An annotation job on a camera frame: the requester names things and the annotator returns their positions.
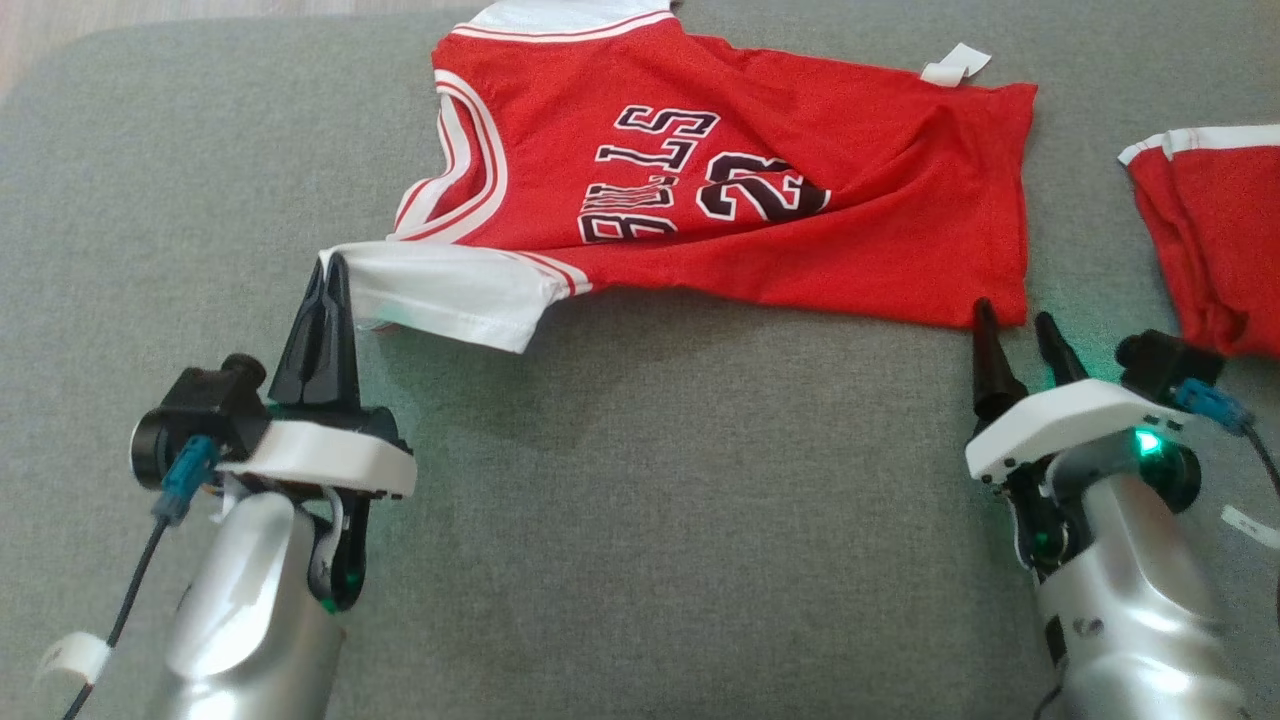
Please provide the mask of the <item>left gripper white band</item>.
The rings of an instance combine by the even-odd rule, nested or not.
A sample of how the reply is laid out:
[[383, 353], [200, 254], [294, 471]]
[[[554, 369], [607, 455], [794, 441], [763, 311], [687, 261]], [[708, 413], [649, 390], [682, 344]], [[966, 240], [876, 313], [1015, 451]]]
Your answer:
[[[316, 260], [268, 397], [278, 405], [360, 410], [358, 361], [349, 268], [334, 252]], [[419, 468], [387, 407], [271, 419], [244, 459], [224, 457], [220, 473], [407, 498]]]

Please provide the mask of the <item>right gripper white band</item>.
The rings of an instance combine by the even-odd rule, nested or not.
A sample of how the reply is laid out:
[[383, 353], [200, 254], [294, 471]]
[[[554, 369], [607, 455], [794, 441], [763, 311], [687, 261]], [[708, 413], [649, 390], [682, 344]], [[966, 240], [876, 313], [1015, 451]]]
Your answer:
[[1002, 484], [1020, 466], [1064, 450], [1140, 427], [1178, 438], [1192, 423], [1189, 413], [1091, 378], [1051, 313], [1039, 313], [1034, 325], [1039, 355], [1056, 388], [1028, 396], [1000, 343], [993, 304], [987, 297], [974, 302], [973, 411], [978, 424], [989, 425], [965, 447], [972, 479]]

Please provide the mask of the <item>red basketball jersey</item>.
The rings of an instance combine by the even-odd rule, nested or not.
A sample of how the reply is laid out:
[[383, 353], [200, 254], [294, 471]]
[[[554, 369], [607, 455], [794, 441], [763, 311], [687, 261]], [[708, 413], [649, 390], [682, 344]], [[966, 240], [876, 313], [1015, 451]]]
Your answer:
[[675, 0], [499, 0], [431, 53], [445, 169], [342, 260], [353, 313], [520, 354], [611, 290], [963, 328], [1027, 318], [1037, 87], [687, 32]]

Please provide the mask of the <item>red shorts with white stripes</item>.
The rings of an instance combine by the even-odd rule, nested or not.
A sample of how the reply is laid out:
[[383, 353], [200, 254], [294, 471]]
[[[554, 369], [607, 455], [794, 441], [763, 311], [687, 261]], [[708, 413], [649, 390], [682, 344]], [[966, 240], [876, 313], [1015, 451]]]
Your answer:
[[1280, 360], [1280, 123], [1170, 129], [1117, 160], [1181, 336]]

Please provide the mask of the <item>grey sofa cushion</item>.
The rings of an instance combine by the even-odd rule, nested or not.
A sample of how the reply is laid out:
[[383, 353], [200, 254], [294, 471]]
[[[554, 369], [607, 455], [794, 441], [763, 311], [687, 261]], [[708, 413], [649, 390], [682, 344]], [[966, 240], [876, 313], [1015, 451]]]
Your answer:
[[[105, 634], [128, 466], [187, 366], [275, 366], [316, 254], [435, 176], [430, 51], [475, 6], [92, 35], [0, 101], [0, 720]], [[694, 33], [1038, 86], [1027, 287], [1085, 365], [1174, 331], [1119, 152], [1280, 120], [1280, 0], [684, 0]], [[330, 720], [1030, 720], [1053, 684], [1005, 506], [966, 475], [966, 334], [623, 291], [527, 350], [364, 334], [421, 477], [374, 506]]]

